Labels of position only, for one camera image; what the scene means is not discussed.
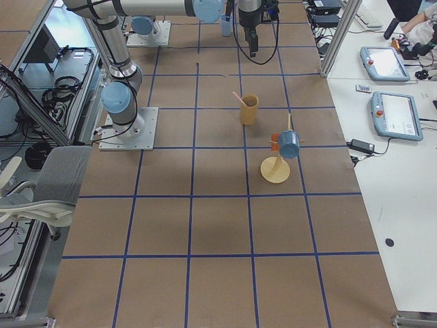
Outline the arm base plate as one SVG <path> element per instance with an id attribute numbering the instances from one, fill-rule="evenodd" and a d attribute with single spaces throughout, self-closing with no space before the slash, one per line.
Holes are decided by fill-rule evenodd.
<path id="1" fill-rule="evenodd" d="M 140 107 L 132 126 L 113 124 L 107 114 L 105 124 L 111 127 L 102 131 L 98 148 L 102 151 L 153 150 L 158 112 L 158 107 Z"/>
<path id="2" fill-rule="evenodd" d="M 166 47 L 169 43 L 171 22 L 168 20 L 150 20 L 146 16 L 136 16 L 131 20 L 128 47 Z"/>

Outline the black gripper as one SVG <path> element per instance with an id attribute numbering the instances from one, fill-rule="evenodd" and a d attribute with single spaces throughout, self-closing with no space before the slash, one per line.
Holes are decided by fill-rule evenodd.
<path id="1" fill-rule="evenodd" d="M 255 10 L 252 12 L 245 12 L 238 10 L 239 22 L 244 29 L 245 40 L 249 45 L 249 57 L 255 57 L 258 52 L 258 37 L 256 34 L 256 26 L 261 23 L 261 11 Z"/>

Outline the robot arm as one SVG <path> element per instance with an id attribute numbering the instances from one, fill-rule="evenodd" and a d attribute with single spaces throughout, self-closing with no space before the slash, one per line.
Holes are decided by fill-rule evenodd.
<path id="1" fill-rule="evenodd" d="M 131 29 L 142 37 L 157 36 L 160 33 L 159 24 L 151 16 L 133 16 Z"/>
<path id="2" fill-rule="evenodd" d="M 99 35 L 99 51 L 108 57 L 109 72 L 114 81 L 102 92 L 102 102 L 113 122 L 117 137 L 130 137 L 140 132 L 143 119 L 137 104 L 137 92 L 142 83 L 140 67 L 131 60 L 126 41 L 119 25 L 120 17 L 144 17 L 151 21 L 147 28 L 153 32 L 155 16 L 188 16 L 213 23 L 222 12 L 226 19 L 238 6 L 240 25 L 251 57 L 258 52 L 256 27 L 264 12 L 271 6 L 267 1 L 65 1 L 67 10 L 90 21 Z"/>

